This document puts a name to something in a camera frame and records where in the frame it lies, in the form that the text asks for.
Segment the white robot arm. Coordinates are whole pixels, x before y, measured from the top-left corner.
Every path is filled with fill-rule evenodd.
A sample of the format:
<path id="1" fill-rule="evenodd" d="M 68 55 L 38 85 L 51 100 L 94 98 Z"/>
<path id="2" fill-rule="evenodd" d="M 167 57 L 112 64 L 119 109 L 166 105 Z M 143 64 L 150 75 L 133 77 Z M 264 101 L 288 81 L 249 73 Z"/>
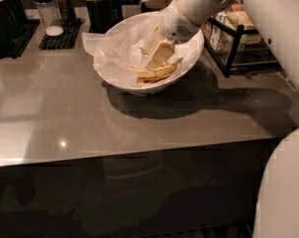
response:
<path id="1" fill-rule="evenodd" d="M 299 0 L 173 0 L 145 42 L 188 42 L 198 28 L 230 2 L 242 5 L 299 92 Z M 299 129 L 275 148 L 265 166 L 252 238 L 299 238 Z"/>

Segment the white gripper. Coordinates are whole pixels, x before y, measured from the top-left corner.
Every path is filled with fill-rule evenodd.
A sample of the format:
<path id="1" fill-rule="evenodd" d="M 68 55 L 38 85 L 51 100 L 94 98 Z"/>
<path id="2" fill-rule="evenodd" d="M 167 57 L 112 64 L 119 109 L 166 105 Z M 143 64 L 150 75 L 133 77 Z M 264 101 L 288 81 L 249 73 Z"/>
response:
<path id="1" fill-rule="evenodd" d="M 176 44 L 187 43 L 213 15 L 226 9 L 233 0 L 172 0 L 141 48 L 149 52 L 145 68 L 155 70 L 175 53 Z"/>

